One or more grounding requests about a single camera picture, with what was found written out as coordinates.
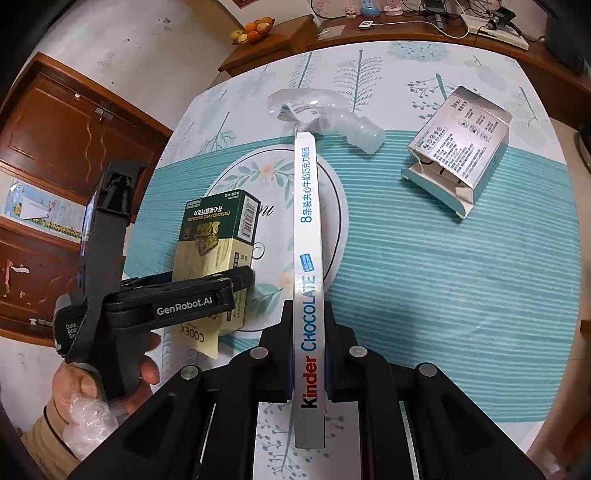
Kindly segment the person's left hand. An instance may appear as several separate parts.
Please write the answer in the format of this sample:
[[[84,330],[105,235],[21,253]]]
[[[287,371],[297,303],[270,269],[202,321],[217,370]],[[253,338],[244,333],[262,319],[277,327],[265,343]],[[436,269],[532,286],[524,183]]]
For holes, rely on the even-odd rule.
[[[140,383],[138,388],[122,400],[122,408],[128,415],[134,413],[151,395],[151,386],[158,384],[160,373],[156,363],[144,356],[140,366]],[[84,397],[91,400],[99,398],[99,387],[89,372],[62,363],[52,379],[52,397],[46,407],[47,417],[57,426],[71,422],[70,401],[72,398]]]

